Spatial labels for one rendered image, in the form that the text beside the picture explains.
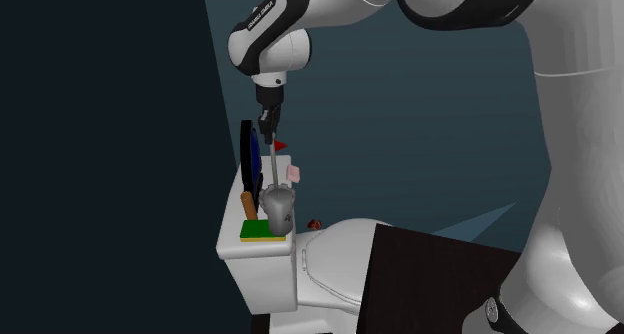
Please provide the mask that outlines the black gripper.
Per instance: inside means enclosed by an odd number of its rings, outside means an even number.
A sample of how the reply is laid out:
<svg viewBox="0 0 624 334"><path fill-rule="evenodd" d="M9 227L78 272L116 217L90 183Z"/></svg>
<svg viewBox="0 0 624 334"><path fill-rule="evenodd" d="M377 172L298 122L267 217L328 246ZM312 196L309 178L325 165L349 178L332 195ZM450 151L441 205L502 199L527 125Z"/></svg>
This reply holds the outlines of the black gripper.
<svg viewBox="0 0 624 334"><path fill-rule="evenodd" d="M273 130L279 125L281 105L284 101L284 87L265 87L255 85L256 100L262 106L262 114L258 118L258 125L264 142L273 143Z"/></svg>

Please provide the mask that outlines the red flag on grey pole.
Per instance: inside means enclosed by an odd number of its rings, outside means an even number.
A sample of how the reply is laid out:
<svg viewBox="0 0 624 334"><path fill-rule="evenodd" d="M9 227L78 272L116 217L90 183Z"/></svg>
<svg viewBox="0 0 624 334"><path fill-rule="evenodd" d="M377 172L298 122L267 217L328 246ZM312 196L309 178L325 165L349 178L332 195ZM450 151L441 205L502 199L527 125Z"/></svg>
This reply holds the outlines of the red flag on grey pole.
<svg viewBox="0 0 624 334"><path fill-rule="evenodd" d="M273 185L275 187L279 186L279 177L278 177L278 164L277 164L277 152L286 147L285 143L279 142L276 139L272 140L272 143L269 145L270 148L270 159L271 159L271 170L272 170L272 178Z"/></svg>

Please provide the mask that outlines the grey foot-shaped figure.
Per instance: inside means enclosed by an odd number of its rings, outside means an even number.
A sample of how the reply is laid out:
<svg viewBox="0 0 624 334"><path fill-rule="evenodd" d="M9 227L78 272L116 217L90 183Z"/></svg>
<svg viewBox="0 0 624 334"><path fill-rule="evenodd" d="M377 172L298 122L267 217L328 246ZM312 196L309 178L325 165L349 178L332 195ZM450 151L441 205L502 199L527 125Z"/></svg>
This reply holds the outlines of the grey foot-shaped figure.
<svg viewBox="0 0 624 334"><path fill-rule="evenodd" d="M295 190L287 184L272 184L260 192L259 205L274 236L286 236L292 231L295 200Z"/></svg>

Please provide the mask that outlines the green and yellow sponge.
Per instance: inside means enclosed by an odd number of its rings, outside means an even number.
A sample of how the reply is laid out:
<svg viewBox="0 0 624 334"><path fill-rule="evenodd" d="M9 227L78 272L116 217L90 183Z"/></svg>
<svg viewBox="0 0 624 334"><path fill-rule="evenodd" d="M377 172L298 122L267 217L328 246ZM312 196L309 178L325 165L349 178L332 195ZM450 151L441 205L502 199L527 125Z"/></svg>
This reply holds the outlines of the green and yellow sponge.
<svg viewBox="0 0 624 334"><path fill-rule="evenodd" d="M266 219L244 220L239 234L241 242L281 242L285 236L276 236L269 230Z"/></svg>

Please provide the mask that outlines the white toilet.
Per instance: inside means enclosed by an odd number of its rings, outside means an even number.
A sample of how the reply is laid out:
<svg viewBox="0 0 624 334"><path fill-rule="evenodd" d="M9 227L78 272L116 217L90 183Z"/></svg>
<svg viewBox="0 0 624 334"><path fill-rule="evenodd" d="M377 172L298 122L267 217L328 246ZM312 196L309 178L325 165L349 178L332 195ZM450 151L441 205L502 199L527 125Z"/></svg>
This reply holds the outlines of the white toilet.
<svg viewBox="0 0 624 334"><path fill-rule="evenodd" d="M219 236L225 262L253 315L270 316L269 334L356 334L375 228L346 219L282 241L243 242L242 174L233 180Z"/></svg>

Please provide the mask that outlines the dark robot stand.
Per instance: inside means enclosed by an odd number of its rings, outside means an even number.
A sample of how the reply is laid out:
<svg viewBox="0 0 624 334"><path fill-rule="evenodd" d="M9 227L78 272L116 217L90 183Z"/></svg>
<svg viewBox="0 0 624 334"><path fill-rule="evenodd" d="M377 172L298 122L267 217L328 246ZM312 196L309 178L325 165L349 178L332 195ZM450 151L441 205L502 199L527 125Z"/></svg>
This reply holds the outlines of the dark robot stand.
<svg viewBox="0 0 624 334"><path fill-rule="evenodd" d="M356 334L461 334L517 252L378 224Z"/></svg>

